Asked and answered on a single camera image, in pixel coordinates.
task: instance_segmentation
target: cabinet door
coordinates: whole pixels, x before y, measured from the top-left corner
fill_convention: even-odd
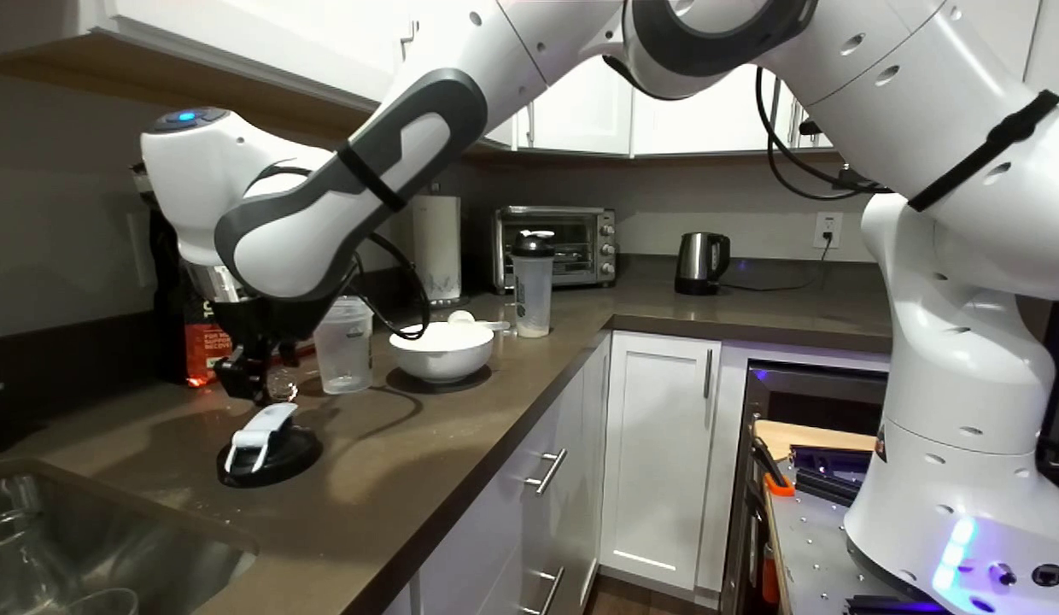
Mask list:
[[[632,154],[732,154],[765,151],[765,127],[755,102],[755,68],[740,64],[693,100],[658,102],[634,92]]]
[[[116,30],[154,49],[269,68],[380,102],[401,62],[401,9],[371,0],[116,0]]]
[[[615,334],[602,562],[693,592],[715,342]]]
[[[578,615],[588,605],[588,587],[602,538],[602,476],[605,476],[605,420],[609,420],[609,337],[588,354],[569,382],[560,439],[566,439],[569,476],[558,479],[555,535],[564,562],[564,579],[555,597],[558,615]]]
[[[526,479],[522,479],[522,593],[518,612],[551,612],[564,579],[564,560],[555,534],[558,489],[578,469],[569,464],[569,443],[560,438],[560,415],[566,415],[569,386],[551,402],[544,420],[526,438]]]
[[[482,136],[482,142],[494,151],[526,151],[531,146],[531,110],[518,110],[507,121],[491,127]]]
[[[531,107],[531,151],[629,154],[632,88],[588,59]]]
[[[420,566],[424,615],[477,612],[494,585],[510,585],[501,572],[522,560],[522,464],[518,448]]]
[[[387,607],[387,615],[416,615],[416,612],[413,612],[413,579],[404,585],[404,592],[393,597],[393,605]]]

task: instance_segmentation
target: kitchen appliance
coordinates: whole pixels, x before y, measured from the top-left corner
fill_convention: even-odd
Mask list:
[[[491,285],[514,290],[514,244],[518,234],[551,234],[555,285],[615,279],[615,213],[599,205],[501,205],[491,222]]]
[[[674,290],[715,293],[732,263],[732,239],[721,232],[684,232],[676,249]]]

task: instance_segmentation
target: cabinet handle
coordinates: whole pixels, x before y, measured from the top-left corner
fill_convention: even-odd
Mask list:
[[[539,494],[555,484],[566,449],[558,449],[558,455],[539,455],[544,461],[551,461],[551,469],[544,470],[544,479],[531,476],[526,484]]]
[[[715,363],[715,354],[707,351],[703,354],[703,398],[712,396],[712,363]]]
[[[551,615],[555,612],[555,600],[558,600],[558,592],[564,585],[564,566],[558,572],[545,572],[545,569],[531,569],[534,577],[545,579],[551,592],[544,593],[544,605],[539,607],[526,607],[518,605],[518,615]]]

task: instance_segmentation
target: gray countertop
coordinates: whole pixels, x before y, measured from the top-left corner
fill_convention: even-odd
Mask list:
[[[204,612],[380,612],[438,547],[476,490],[535,422],[609,328],[744,337],[804,347],[889,347],[875,267],[738,263],[738,285],[674,293],[674,263],[629,263],[615,285],[558,290],[555,334],[498,337],[491,367],[453,388],[413,388],[375,337],[375,388],[321,396],[314,366],[274,373],[301,382],[297,422],[325,459],[274,489],[232,490],[211,459],[245,420],[221,391],[145,386],[56,420],[0,461],[44,461],[129,497],[198,514],[257,547],[257,566]],[[501,299],[468,304],[494,317]]]

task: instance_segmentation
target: bowl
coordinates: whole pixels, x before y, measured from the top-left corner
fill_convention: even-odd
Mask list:
[[[471,314],[457,310],[446,322],[435,322],[424,337],[405,342],[389,334],[395,366],[424,379],[429,386],[446,386],[476,375],[491,363],[491,324],[476,322]]]

